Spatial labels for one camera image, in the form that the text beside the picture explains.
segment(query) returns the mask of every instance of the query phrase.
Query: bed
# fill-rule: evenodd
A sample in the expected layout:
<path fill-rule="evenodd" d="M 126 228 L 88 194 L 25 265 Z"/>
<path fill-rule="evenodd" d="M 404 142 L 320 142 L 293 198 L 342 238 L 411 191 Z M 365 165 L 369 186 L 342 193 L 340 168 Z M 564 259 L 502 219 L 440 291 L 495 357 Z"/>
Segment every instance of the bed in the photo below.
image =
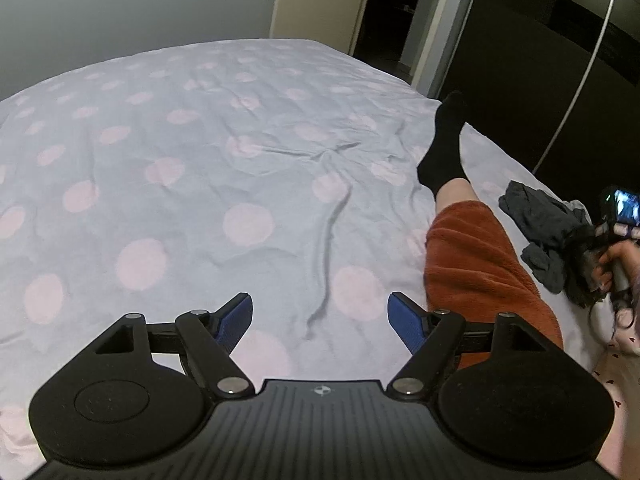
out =
<path fill-rule="evenodd" d="M 409 357 L 389 293 L 426 304 L 431 192 L 415 166 L 438 102 L 313 41 L 165 48 L 56 76 L 0 103 L 0 476 L 40 465 L 36 389 L 114 320 L 167 322 L 238 292 L 254 321 L 232 357 L 265 377 L 386 383 Z M 481 199 L 545 188 L 466 125 Z M 584 313 L 540 286 L 592 369 Z M 179 368 L 177 360 L 156 356 Z"/>

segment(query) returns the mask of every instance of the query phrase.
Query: metal screw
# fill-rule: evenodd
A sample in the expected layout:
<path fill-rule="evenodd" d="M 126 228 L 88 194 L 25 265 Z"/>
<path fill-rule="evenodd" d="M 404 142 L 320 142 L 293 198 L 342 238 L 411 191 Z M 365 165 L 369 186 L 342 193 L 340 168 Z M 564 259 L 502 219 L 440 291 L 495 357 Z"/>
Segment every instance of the metal screw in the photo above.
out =
<path fill-rule="evenodd" d="M 423 389 L 424 384 L 421 380 L 414 379 L 413 377 L 402 377 L 401 379 L 396 379 L 392 387 L 396 392 L 400 392 L 401 394 L 413 395 Z"/>
<path fill-rule="evenodd" d="M 249 381 L 242 377 L 225 377 L 218 382 L 218 389 L 226 394 L 239 394 L 249 387 Z"/>

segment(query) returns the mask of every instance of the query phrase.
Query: white logo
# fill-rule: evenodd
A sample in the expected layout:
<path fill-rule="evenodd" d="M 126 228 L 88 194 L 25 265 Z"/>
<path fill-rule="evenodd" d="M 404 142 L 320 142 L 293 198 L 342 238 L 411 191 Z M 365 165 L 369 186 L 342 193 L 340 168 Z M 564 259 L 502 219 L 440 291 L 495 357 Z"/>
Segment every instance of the white logo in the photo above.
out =
<path fill-rule="evenodd" d="M 318 394 L 320 397 L 324 397 L 325 395 L 329 395 L 332 390 L 328 386 L 321 384 L 320 386 L 316 386 L 313 390 L 313 393 Z"/>

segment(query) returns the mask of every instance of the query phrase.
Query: ridged black panel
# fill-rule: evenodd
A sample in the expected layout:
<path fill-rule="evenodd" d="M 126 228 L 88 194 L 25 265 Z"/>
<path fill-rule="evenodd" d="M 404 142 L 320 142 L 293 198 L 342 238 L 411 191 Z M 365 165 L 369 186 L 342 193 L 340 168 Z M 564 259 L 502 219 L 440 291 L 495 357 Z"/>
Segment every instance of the ridged black panel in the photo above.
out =
<path fill-rule="evenodd" d="M 316 393 L 322 388 L 322 395 Z M 511 472 L 452 444 L 429 410 L 384 396 L 377 381 L 269 381 L 248 400 L 220 404 L 202 432 L 153 463 L 89 471 L 56 462 L 35 480 L 610 479 L 595 463 Z"/>

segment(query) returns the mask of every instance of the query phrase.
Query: leg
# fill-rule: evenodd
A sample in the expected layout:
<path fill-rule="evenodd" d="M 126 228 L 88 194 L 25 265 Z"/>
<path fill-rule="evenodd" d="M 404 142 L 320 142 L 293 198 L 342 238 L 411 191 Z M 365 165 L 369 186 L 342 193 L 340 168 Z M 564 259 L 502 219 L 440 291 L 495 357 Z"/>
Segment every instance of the leg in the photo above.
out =
<path fill-rule="evenodd" d="M 498 312 L 516 312 L 562 346 L 555 315 L 462 171 L 464 113 L 461 94 L 445 99 L 436 113 L 434 142 L 418 165 L 418 179 L 436 195 L 438 213 L 427 234 L 424 281 L 430 310 L 447 308 L 479 322 L 493 322 Z M 469 356 L 463 364 L 477 361 Z"/>

